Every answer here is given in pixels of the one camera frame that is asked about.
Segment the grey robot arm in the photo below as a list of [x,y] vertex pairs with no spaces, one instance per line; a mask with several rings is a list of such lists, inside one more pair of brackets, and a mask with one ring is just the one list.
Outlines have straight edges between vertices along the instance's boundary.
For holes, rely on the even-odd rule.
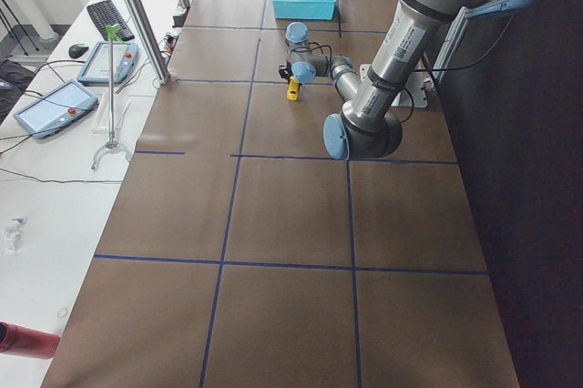
[[316,53],[303,22],[292,22],[285,34],[287,45],[283,77],[302,84],[330,77],[343,99],[340,113],[323,124],[323,141],[335,159],[380,158],[399,146],[402,124],[390,106],[404,90],[409,76],[441,26],[451,23],[463,7],[488,15],[509,14],[533,0],[398,0],[394,20],[379,50],[360,76],[345,56]]

